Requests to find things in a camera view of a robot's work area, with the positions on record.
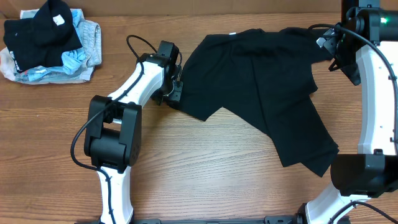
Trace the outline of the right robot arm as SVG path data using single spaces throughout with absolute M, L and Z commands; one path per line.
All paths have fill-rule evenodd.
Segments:
M 318 45 L 362 91 L 361 136 L 356 154 L 339 154 L 331 182 L 293 216 L 266 223 L 348 223 L 348 213 L 372 198 L 397 190 L 397 12 L 379 1 L 341 3 L 341 20 L 325 25 Z

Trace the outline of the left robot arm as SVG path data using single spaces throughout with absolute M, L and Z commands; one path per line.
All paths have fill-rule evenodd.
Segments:
M 181 62 L 180 52 L 144 54 L 121 87 L 91 100 L 84 152 L 101 185 L 98 223 L 133 223 L 131 169 L 141 150 L 142 109 L 150 99 L 179 101 Z

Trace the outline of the black t-shirt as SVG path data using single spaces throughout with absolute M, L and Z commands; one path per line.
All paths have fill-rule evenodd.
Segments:
M 311 94 L 312 65 L 331 59 L 306 29 L 207 35 L 182 70 L 177 109 L 205 121 L 226 108 L 272 139 L 281 164 L 323 176 L 338 153 Z

